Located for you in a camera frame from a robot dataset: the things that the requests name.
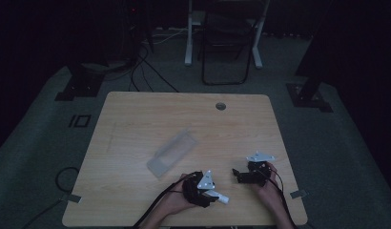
black chair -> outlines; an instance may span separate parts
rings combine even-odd
[[[245,82],[255,38],[255,27],[265,13],[261,0],[217,0],[207,6],[201,42],[202,82],[206,85],[236,85]],[[249,46],[245,75],[238,81],[211,82],[205,76],[205,54],[207,52],[237,52],[236,59],[245,46]]]

table top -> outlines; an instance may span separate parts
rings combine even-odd
[[[218,102],[226,109],[216,108]],[[188,128],[196,146],[158,178],[147,162]],[[247,172],[245,157],[256,151],[272,163],[284,184],[295,224],[307,221],[270,99],[261,94],[109,93],[73,188],[82,197],[69,202],[66,226],[133,226],[159,193],[181,174],[212,171],[215,191],[228,204],[211,203],[167,217],[163,226],[274,224],[249,185],[238,184],[232,169]]]

gray carpet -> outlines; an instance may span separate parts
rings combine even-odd
[[[157,44],[147,61],[181,93],[267,94],[298,186],[309,192],[303,202],[310,224],[315,228],[391,228],[391,191],[337,91],[320,86],[333,113],[295,108],[290,100],[285,84],[306,80],[294,74],[309,41],[262,37],[259,48],[264,67],[252,66],[246,83],[239,86],[202,85],[197,42],[192,67],[184,66],[185,44],[180,37]],[[231,66],[242,67],[244,58]],[[220,70],[213,66],[209,73]],[[173,91],[146,65],[143,71],[153,90]],[[130,84],[128,74],[113,73],[106,76],[98,97],[55,102],[70,77],[64,68],[48,80],[0,149],[0,228],[22,228],[62,196],[54,182],[56,174],[65,167],[80,167],[107,93],[128,91]],[[141,68],[135,71],[134,81],[141,91],[150,90]],[[88,127],[70,127],[74,115],[91,115]],[[71,188],[75,178],[68,172],[61,181]],[[65,208],[61,202],[30,228],[65,228],[61,221]]]

dark background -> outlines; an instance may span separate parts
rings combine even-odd
[[[0,146],[59,68],[129,52],[135,3],[0,1]],[[187,1],[150,4],[151,28],[187,26]],[[263,31],[314,36],[297,74],[338,89],[391,186],[391,1],[272,0]]]

human arm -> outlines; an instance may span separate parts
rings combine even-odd
[[[141,224],[141,229],[156,229],[162,221],[169,215],[177,214],[188,208],[195,207],[184,198],[182,192],[183,181],[179,182],[171,192],[168,192],[163,199],[156,205],[153,211],[147,216]]]
[[[289,218],[285,208],[282,204],[281,193],[278,190],[278,184],[276,182],[277,169],[273,164],[267,162],[272,172],[270,179],[273,181],[267,181],[263,187],[257,184],[252,184],[253,191],[257,194],[258,199],[267,207],[272,213],[278,229],[289,229],[294,228],[293,222]]]

